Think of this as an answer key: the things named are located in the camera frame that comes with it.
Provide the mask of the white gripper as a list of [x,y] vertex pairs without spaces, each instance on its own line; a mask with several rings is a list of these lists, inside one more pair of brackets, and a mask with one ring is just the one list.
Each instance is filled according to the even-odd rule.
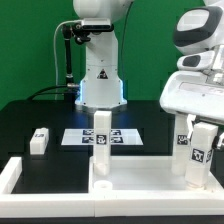
[[[191,139],[196,116],[224,125],[224,86],[208,83],[207,79],[202,72],[177,71],[168,79],[160,97],[160,105],[167,113],[189,114],[188,139]],[[213,148],[224,149],[224,132],[215,137]]]

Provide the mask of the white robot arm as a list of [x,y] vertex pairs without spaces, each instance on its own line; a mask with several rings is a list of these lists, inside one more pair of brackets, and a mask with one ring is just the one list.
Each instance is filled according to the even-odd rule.
[[[186,11],[175,26],[173,42],[182,53],[178,70],[160,97],[168,113],[193,115],[224,125],[224,0],[203,0]],[[86,74],[76,104],[87,108],[125,105],[117,74],[118,42],[113,23],[124,17],[134,0],[73,0],[79,21],[76,41],[86,44]]]

